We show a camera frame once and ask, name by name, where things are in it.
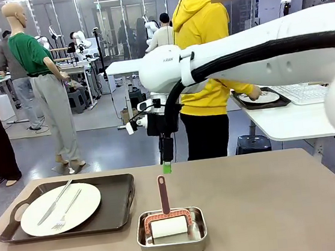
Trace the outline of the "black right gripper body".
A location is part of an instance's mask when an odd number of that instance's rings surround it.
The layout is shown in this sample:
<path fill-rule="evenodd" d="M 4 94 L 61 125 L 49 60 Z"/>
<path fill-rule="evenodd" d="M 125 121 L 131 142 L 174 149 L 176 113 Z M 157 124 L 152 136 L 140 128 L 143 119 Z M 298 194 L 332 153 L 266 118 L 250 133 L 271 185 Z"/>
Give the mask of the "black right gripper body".
<path fill-rule="evenodd" d="M 147 135 L 152 137 L 162 136 L 167 133 L 165 115 L 147 113 Z"/>

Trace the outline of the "person's right hand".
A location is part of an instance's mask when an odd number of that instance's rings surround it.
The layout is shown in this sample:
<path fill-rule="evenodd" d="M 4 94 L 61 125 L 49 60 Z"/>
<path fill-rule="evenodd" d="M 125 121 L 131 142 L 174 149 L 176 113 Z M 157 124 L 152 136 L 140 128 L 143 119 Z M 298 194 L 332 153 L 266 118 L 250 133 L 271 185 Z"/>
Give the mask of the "person's right hand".
<path fill-rule="evenodd" d="M 252 101 L 256 101 L 261 96 L 261 94 L 262 94 L 261 89 L 257 85 L 254 85 L 251 93 L 248 94 L 248 97 Z"/>

